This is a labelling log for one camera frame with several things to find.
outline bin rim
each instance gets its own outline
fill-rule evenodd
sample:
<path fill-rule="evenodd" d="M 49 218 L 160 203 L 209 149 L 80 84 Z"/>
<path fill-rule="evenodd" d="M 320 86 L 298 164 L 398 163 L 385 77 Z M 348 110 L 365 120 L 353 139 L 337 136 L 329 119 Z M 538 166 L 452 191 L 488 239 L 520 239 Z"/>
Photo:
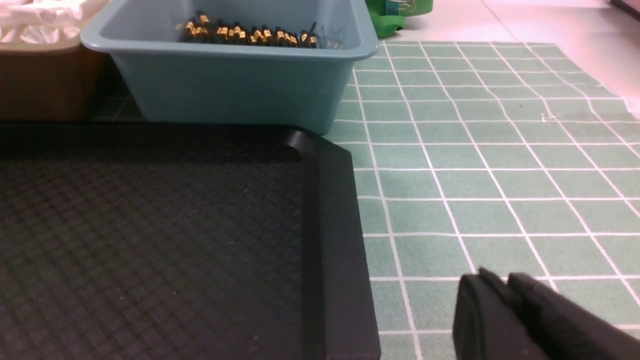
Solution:
<path fill-rule="evenodd" d="M 78 25 L 80 33 L 72 38 L 47 44 L 30 44 L 27 42 L 0 42 L 0 56 L 51 56 L 71 53 L 75 51 L 82 41 L 82 31 L 91 19 L 87 19 Z"/>
<path fill-rule="evenodd" d="M 364 0 L 349 1 L 358 31 L 360 45 L 353 49 L 305 49 L 282 47 L 229 46 L 219 44 L 185 44 L 178 42 L 117 40 L 101 35 L 104 27 L 120 9 L 131 0 L 110 1 L 81 32 L 85 47 L 101 53 L 180 54 L 189 56 L 215 56 L 219 58 L 295 59 L 313 61 L 358 61 L 370 58 L 378 51 L 378 37 L 373 28 Z"/>

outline textured tray surface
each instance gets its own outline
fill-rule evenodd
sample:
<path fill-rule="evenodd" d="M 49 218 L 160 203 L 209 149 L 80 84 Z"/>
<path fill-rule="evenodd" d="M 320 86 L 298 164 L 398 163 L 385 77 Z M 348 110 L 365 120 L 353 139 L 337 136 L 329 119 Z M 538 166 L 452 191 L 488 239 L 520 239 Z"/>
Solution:
<path fill-rule="evenodd" d="M 296 150 L 184 142 L 7 154 L 0 358 L 301 357 Z"/>

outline white floor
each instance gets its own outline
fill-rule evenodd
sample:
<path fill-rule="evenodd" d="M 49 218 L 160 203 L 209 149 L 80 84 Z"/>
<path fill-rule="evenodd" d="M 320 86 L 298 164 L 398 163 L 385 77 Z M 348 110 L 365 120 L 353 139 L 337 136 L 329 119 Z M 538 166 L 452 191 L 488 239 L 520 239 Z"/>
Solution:
<path fill-rule="evenodd" d="M 640 21 L 608 0 L 434 0 L 394 40 L 552 42 L 640 115 Z"/>

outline white plastic item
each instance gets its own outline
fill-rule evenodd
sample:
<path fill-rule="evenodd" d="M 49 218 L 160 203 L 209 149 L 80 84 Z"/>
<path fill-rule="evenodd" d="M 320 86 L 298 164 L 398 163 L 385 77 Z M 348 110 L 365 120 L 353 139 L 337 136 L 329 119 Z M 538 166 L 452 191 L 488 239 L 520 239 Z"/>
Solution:
<path fill-rule="evenodd" d="M 109 0 L 0 0 L 0 43 L 53 44 L 80 34 Z"/>

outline black object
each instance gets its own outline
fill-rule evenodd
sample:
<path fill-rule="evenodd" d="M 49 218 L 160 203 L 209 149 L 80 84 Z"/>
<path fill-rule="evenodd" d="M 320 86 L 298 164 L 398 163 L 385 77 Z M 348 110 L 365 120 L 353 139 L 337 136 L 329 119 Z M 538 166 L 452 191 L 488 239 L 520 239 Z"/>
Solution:
<path fill-rule="evenodd" d="M 190 18 L 178 37 L 178 42 L 193 42 L 196 38 L 196 18 Z"/>
<path fill-rule="evenodd" d="M 0 124 L 0 359 L 379 359 L 348 151 Z"/>
<path fill-rule="evenodd" d="M 205 28 L 205 30 L 207 31 L 207 40 L 208 42 L 214 43 L 214 44 L 222 44 L 221 41 L 219 41 L 218 39 L 218 29 L 219 27 L 215 26 L 214 24 L 211 23 L 211 21 L 209 20 L 208 16 L 206 16 L 206 14 L 202 11 L 197 11 L 196 12 L 196 16 L 198 17 L 198 20 L 200 21 L 200 23 L 202 24 L 202 27 Z"/>
<path fill-rule="evenodd" d="M 640 12 L 625 3 L 624 0 L 611 0 L 611 3 L 637 20 L 640 20 Z"/>
<path fill-rule="evenodd" d="M 185 25 L 179 36 L 179 41 L 200 44 L 316 48 L 318 47 L 317 34 L 314 33 L 316 26 L 317 23 L 314 22 L 308 32 L 303 30 L 300 33 L 300 37 L 298 37 L 297 33 L 290 33 L 280 27 L 276 27 L 274 31 L 271 31 L 266 25 L 262 25 L 262 31 L 257 26 L 253 26 L 251 27 L 251 32 L 249 32 L 248 28 L 242 27 L 239 22 L 235 22 L 233 26 L 230 26 L 223 23 L 222 18 L 219 18 L 214 25 L 203 11 L 198 10 L 196 11 L 196 17 L 189 19 Z"/>
<path fill-rule="evenodd" d="M 453 325 L 459 360 L 633 360 L 640 341 L 526 274 L 507 284 L 480 269 L 458 287 Z"/>

